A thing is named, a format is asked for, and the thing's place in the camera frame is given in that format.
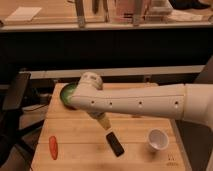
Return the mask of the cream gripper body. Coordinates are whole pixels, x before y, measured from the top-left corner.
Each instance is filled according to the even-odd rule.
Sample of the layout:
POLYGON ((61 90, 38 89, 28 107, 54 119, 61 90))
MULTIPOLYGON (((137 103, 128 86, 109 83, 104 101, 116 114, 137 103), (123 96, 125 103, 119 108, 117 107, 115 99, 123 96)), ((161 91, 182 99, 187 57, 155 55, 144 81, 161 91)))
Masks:
POLYGON ((105 113, 90 112, 89 116, 95 119, 105 130, 108 130, 111 127, 110 121, 105 113))

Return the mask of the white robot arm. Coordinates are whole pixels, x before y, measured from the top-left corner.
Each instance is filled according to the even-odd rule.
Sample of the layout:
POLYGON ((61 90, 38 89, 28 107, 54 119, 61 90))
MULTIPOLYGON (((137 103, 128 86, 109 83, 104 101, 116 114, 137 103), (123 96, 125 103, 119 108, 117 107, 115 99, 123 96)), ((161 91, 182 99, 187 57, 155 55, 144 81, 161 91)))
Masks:
POLYGON ((84 73, 69 104, 97 118, 103 112, 145 115, 205 125, 213 132, 213 85, 172 84, 130 89, 103 89, 102 78, 84 73))

